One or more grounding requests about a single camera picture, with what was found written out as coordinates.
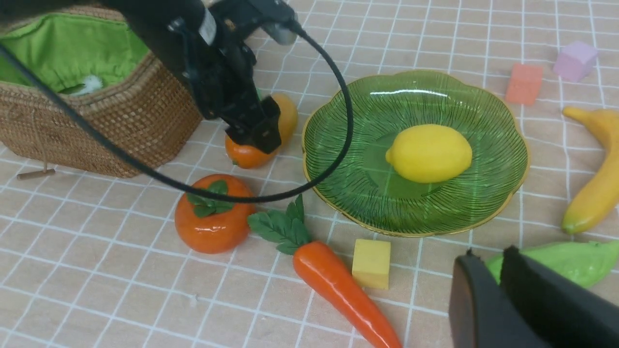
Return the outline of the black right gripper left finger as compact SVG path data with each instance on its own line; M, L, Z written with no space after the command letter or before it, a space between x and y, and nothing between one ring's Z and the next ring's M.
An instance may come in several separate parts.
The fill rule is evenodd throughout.
M455 259L448 316L456 348L549 348L500 289L482 260L467 250Z

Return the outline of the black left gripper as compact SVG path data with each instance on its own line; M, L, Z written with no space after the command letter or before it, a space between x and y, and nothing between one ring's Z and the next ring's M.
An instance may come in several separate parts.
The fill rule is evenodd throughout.
M221 117L237 145L271 154L281 145L280 108L261 99L245 39L271 18L265 0L169 2L169 67L190 91L204 117Z

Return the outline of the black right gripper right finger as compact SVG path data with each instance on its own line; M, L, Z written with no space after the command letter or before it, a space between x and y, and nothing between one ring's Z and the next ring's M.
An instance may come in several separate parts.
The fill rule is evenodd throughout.
M520 317L553 348L616 348L618 307L511 246L501 288Z

